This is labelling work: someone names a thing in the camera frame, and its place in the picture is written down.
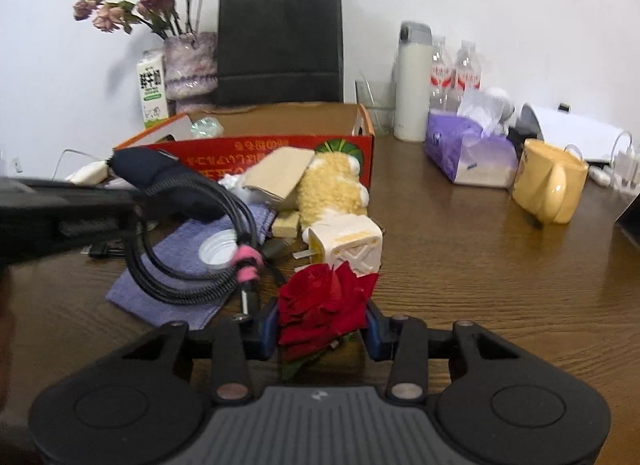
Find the person right hand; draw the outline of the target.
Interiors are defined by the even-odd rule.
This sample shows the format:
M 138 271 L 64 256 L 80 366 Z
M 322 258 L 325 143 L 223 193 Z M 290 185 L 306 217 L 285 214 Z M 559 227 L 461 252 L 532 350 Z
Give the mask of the person right hand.
M 0 409 L 6 406 L 9 396 L 12 341 L 15 329 L 15 318 L 11 309 L 12 274 L 9 269 L 1 271 L 0 292 Z

